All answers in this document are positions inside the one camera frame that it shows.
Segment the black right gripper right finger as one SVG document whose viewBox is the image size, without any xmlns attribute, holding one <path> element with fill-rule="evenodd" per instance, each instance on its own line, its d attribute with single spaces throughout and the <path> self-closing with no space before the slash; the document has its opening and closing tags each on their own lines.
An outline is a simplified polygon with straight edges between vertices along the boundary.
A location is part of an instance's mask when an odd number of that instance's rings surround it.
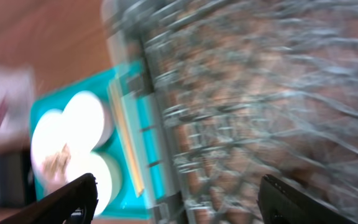
<svg viewBox="0 0 358 224">
<path fill-rule="evenodd" d="M 356 224 L 270 174 L 261 178 L 257 204 L 265 224 Z"/>
</svg>

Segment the pale green bowl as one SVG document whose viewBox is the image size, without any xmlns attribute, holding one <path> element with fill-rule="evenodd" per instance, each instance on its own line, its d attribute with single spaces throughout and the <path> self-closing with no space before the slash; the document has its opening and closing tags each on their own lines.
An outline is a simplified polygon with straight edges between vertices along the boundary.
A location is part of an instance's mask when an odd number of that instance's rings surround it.
<svg viewBox="0 0 358 224">
<path fill-rule="evenodd" d="M 70 159 L 66 168 L 68 182 L 91 173 L 96 179 L 98 204 L 94 216 L 100 216 L 117 197 L 122 187 L 122 172 L 117 161 L 105 153 L 91 152 Z"/>
</svg>

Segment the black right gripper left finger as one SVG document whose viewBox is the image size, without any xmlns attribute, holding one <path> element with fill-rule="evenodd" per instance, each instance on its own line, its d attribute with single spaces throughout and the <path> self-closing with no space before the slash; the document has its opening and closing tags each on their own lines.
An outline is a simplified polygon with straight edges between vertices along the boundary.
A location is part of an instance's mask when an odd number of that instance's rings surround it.
<svg viewBox="0 0 358 224">
<path fill-rule="evenodd" d="M 90 224 L 97 204 L 96 178 L 86 173 L 0 224 Z"/>
</svg>

